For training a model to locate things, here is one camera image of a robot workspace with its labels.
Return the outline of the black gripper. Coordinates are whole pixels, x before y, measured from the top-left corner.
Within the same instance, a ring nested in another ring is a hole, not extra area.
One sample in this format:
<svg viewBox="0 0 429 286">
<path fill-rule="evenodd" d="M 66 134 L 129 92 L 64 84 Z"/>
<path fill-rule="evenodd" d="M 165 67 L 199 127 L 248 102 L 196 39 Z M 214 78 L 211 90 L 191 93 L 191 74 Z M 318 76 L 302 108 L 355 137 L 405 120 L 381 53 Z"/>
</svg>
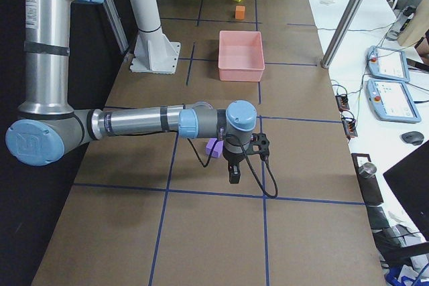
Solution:
<svg viewBox="0 0 429 286">
<path fill-rule="evenodd" d="M 238 184 L 241 179 L 239 163 L 245 156 L 237 140 L 233 139 L 232 143 L 228 139 L 223 141 L 223 156 L 228 162 L 229 183 Z"/>
</svg>

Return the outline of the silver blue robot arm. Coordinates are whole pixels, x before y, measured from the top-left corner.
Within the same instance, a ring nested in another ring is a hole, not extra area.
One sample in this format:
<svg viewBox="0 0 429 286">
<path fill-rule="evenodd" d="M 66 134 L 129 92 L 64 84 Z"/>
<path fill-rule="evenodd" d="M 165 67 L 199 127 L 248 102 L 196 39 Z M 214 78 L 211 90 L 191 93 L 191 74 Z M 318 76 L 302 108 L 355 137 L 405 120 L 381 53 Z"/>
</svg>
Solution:
<svg viewBox="0 0 429 286">
<path fill-rule="evenodd" d="M 76 110 L 68 104 L 70 8 L 104 0 L 25 0 L 26 94 L 19 119 L 7 130 L 9 152 L 20 162 L 44 166 L 104 137 L 176 132 L 188 140 L 223 142 L 229 181 L 239 182 L 239 165 L 253 153 L 256 109 L 236 100 L 225 109 L 208 103 L 117 111 Z"/>
</svg>

